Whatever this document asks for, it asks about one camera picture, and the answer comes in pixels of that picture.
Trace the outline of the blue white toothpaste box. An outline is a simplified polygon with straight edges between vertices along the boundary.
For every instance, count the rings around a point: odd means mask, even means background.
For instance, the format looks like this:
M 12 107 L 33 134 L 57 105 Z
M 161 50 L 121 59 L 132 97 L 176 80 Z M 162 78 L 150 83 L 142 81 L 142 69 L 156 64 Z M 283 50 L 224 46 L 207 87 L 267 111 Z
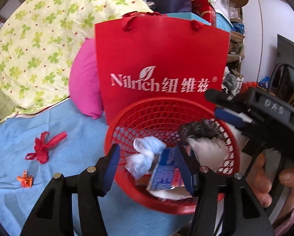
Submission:
M 160 153 L 158 163 L 155 165 L 146 188 L 148 191 L 173 190 L 184 187 L 175 157 L 174 147 L 166 148 Z

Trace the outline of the light blue sock bundle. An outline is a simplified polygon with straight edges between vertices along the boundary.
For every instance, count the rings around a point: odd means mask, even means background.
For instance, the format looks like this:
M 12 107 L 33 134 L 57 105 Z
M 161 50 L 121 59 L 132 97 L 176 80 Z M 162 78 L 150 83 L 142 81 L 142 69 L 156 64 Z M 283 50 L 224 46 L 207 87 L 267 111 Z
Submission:
M 148 136 L 135 138 L 133 147 L 136 153 L 126 158 L 125 168 L 138 180 L 150 170 L 155 157 L 160 155 L 167 145 L 156 137 Z

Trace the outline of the red ribbon bow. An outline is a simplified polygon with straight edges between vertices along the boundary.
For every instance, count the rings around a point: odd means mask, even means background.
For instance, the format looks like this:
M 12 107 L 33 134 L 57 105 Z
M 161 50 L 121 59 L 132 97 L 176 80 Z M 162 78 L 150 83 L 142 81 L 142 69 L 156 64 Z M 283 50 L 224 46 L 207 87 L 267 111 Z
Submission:
M 47 140 L 48 136 L 49 132 L 44 131 L 40 137 L 35 138 L 34 152 L 26 154 L 25 160 L 37 160 L 40 164 L 47 163 L 50 149 L 56 147 L 68 135 L 66 132 L 62 132 Z

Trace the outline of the orange wrapper bundle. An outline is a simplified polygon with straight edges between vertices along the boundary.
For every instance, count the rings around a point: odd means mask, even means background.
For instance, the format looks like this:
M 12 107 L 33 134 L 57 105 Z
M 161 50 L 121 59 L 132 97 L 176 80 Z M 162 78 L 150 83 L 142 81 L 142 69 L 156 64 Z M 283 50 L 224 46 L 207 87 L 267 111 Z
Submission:
M 17 176 L 16 178 L 22 188 L 31 188 L 33 185 L 33 176 L 28 175 L 27 171 L 23 171 L 22 176 Z

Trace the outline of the red mesh trash basket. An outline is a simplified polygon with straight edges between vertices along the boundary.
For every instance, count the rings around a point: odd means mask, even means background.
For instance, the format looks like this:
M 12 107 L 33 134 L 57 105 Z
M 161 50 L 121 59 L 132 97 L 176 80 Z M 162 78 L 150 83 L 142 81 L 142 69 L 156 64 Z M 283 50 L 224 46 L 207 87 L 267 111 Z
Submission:
M 217 125 L 222 140 L 227 147 L 227 155 L 216 172 L 232 176 L 240 168 L 240 151 L 236 140 L 227 125 L 214 116 L 214 113 L 195 102 L 185 99 L 151 98 L 138 101 L 120 111 L 110 122 L 105 138 L 105 152 L 112 144 L 120 147 L 120 161 L 115 174 L 115 181 L 128 197 L 139 204 L 168 214 L 187 215 L 195 211 L 197 199 L 191 196 L 170 200 L 151 195 L 148 186 L 141 186 L 126 169 L 127 158 L 137 153 L 134 148 L 136 138 L 153 136 L 166 144 L 163 155 L 156 157 L 168 162 L 163 169 L 164 179 L 161 184 L 173 180 L 170 191 L 183 190 L 183 181 L 175 163 L 174 147 L 180 141 L 179 127 L 183 124 L 208 119 Z

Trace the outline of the light blue blanket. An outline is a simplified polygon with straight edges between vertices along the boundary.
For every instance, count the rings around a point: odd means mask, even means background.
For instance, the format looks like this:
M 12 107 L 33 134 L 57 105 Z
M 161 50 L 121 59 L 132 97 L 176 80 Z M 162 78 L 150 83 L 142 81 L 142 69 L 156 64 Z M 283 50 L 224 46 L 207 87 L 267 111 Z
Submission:
M 40 164 L 25 160 L 34 151 L 35 138 L 66 132 L 67 137 Z M 10 235 L 19 235 L 33 206 L 55 173 L 76 175 L 104 155 L 105 117 L 93 119 L 79 112 L 71 100 L 32 118 L 9 118 L 0 124 L 0 223 Z M 22 188 L 17 176 L 33 176 L 31 188 Z M 108 235 L 172 235 L 192 220 L 170 215 L 132 201 L 116 184 L 99 199 Z

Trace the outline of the red Nilrich paper bag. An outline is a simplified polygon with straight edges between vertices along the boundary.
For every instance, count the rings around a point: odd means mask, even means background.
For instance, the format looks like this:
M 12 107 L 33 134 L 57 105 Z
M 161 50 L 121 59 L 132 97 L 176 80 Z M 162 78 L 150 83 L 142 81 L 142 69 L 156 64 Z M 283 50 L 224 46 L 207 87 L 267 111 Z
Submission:
M 106 120 L 155 97 L 187 99 L 213 110 L 208 89 L 220 89 L 229 33 L 196 20 L 133 16 L 98 23 L 95 42 Z

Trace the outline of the light blue fashion box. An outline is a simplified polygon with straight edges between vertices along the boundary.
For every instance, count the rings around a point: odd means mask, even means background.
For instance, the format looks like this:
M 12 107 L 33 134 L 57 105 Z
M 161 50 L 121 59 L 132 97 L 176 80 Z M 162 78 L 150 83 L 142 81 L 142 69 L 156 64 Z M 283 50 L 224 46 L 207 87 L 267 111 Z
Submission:
M 192 12 L 167 13 L 167 16 L 172 18 L 185 19 L 185 20 L 196 20 L 205 25 L 209 25 L 209 26 L 211 25 L 211 23 L 209 23 L 205 19 L 201 18 L 200 16 L 197 16 L 196 14 Z

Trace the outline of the pink pillow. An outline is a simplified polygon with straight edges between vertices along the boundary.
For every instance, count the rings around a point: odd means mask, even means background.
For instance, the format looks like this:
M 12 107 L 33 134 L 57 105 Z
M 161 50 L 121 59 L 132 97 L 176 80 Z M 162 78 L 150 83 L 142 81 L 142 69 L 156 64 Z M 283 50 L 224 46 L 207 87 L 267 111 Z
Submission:
M 100 93 L 96 44 L 93 38 L 86 38 L 71 67 L 69 94 L 78 110 L 93 119 L 103 114 Z

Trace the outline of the dark red gift box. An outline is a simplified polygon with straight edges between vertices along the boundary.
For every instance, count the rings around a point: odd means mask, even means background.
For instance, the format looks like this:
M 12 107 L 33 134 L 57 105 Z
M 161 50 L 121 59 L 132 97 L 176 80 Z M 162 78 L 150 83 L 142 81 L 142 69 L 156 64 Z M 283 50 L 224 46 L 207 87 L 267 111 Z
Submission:
M 192 12 L 216 27 L 216 11 L 209 0 L 191 0 Z

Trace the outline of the green clover quilt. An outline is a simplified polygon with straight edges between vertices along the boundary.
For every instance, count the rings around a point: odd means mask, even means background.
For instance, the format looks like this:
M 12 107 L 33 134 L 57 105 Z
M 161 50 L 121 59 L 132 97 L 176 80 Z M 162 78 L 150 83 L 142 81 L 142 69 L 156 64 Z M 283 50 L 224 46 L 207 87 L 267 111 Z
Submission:
M 0 29 L 0 119 L 69 96 L 69 75 L 96 23 L 148 12 L 142 0 L 26 0 Z

